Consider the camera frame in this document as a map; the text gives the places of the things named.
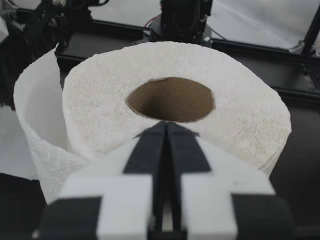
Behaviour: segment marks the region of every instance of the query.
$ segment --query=white backdrop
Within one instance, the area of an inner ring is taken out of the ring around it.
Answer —
[[[40,0],[14,0],[34,9]],[[93,7],[97,20],[143,26],[160,13],[160,0],[110,0]],[[213,0],[209,25],[228,40],[291,48],[302,40],[320,0]]]

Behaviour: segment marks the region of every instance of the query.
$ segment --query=loose paper towel sheet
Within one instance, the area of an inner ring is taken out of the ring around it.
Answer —
[[[90,160],[68,152],[60,70],[55,50],[27,67],[14,87],[14,104],[47,203],[66,177]]]

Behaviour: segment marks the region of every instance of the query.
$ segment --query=paper towel roll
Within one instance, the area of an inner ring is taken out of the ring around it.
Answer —
[[[164,119],[269,175],[291,132],[277,92],[228,55],[194,44],[143,43],[94,55],[66,77],[62,106],[69,149],[88,159]]]

